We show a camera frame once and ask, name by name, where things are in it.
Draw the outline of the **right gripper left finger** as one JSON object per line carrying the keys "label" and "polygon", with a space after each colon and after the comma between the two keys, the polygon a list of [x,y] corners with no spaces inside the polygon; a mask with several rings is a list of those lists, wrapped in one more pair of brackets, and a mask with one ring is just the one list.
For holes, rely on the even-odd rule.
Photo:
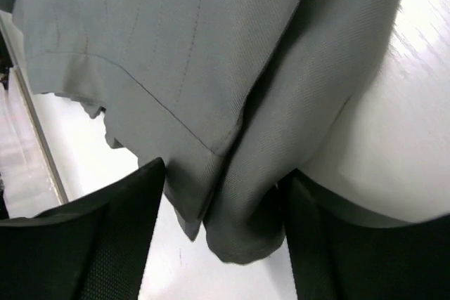
{"label": "right gripper left finger", "polygon": [[161,159],[32,218],[1,221],[2,299],[137,299],[165,184]]}

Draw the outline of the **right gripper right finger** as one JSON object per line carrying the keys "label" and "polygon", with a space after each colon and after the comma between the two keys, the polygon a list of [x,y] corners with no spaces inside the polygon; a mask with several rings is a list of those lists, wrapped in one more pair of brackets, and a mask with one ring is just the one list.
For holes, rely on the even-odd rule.
{"label": "right gripper right finger", "polygon": [[395,226],[300,171],[278,188],[298,299],[449,298],[449,216]]}

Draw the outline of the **grey pleated skirt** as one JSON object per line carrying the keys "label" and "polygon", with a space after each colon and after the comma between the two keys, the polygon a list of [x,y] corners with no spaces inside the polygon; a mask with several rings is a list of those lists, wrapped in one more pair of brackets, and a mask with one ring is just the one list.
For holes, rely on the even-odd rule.
{"label": "grey pleated skirt", "polygon": [[160,157],[185,234],[226,263],[284,238],[275,185],[378,66],[399,0],[1,0],[31,90],[105,110],[110,143]]}

